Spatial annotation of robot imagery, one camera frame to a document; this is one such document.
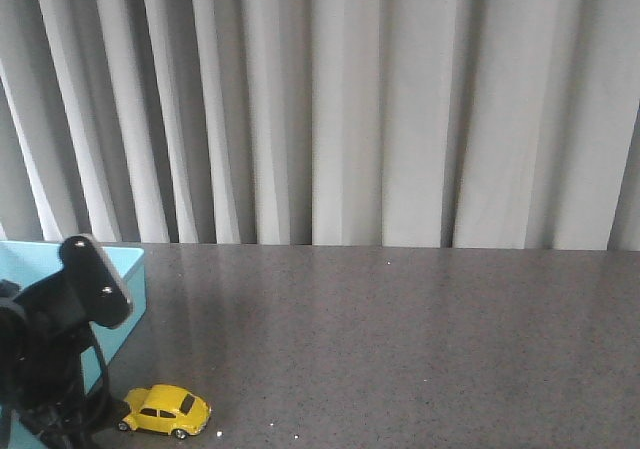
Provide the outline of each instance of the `black cord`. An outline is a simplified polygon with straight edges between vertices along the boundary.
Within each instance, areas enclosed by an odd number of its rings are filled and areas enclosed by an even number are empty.
[[[28,411],[25,411],[22,408],[17,408],[17,411],[20,417],[25,419],[37,432],[45,432],[48,434],[56,434],[59,436],[68,436],[71,434],[77,434],[87,429],[91,424],[96,422],[98,418],[102,415],[104,408],[110,398],[109,372],[107,370],[107,362],[104,358],[104,353],[100,348],[100,344],[98,344],[96,335],[94,334],[93,330],[90,330],[90,332],[91,332],[91,345],[93,347],[93,350],[96,353],[96,358],[98,359],[98,365],[100,366],[100,377],[98,380],[100,381],[102,386],[101,387],[102,394],[95,411],[93,412],[93,414],[91,414],[91,416],[86,421],[80,424],[76,424],[72,426],[52,427],[53,424],[59,423],[59,418],[55,421],[50,422],[49,424],[43,424],[40,421],[38,421],[36,418],[32,417]],[[83,405],[81,406],[81,409],[82,409],[81,412],[83,413],[84,413],[85,405],[86,405],[86,399],[85,401],[83,401]]]
[[[11,439],[11,419],[13,409],[8,404],[0,408],[0,449],[9,448],[9,440]]]

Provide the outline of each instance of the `table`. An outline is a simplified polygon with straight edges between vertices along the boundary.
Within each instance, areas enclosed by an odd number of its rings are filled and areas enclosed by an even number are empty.
[[[181,385],[214,418],[104,448],[638,447],[638,253],[142,247],[113,391]]]

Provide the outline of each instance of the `curtain fold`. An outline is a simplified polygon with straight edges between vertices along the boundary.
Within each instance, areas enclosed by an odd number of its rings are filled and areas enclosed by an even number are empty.
[[[640,248],[640,0],[0,0],[0,237]]]

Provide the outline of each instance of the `light blue box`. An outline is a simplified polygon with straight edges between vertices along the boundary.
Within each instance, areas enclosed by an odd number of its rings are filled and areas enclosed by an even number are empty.
[[[0,241],[0,279],[20,284],[23,288],[47,277],[62,268],[58,258],[60,244],[46,242]],[[93,325],[104,356],[110,361],[147,307],[145,297],[144,251],[132,247],[105,247],[105,252],[127,284],[133,301],[133,312],[117,329]],[[92,349],[82,354],[85,387],[91,387],[98,379],[100,369]],[[43,449],[21,424],[14,421],[9,449]]]

